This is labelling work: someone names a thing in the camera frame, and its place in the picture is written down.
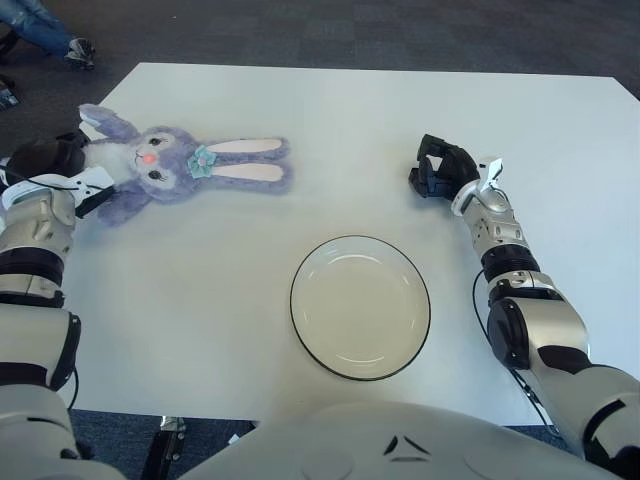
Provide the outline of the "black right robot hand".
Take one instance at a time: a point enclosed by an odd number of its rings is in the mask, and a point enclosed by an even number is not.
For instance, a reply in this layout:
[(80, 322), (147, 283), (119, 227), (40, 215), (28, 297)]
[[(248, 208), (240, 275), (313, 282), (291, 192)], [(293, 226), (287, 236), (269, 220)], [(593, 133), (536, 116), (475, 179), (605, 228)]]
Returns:
[(476, 163), (463, 148), (429, 134), (422, 137), (417, 162), (408, 181), (423, 198), (453, 201), (465, 185), (480, 178)]

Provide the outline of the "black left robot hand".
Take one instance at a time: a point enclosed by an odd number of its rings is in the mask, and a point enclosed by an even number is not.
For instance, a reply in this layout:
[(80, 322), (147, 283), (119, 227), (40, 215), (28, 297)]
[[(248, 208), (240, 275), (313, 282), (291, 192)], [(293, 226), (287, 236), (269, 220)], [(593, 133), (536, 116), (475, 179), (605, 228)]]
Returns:
[(49, 190), (70, 194), (75, 215), (82, 218), (109, 200), (115, 193), (114, 180), (104, 168), (89, 164), (89, 143), (89, 138), (76, 130), (20, 146), (1, 161), (3, 208), (28, 193)]

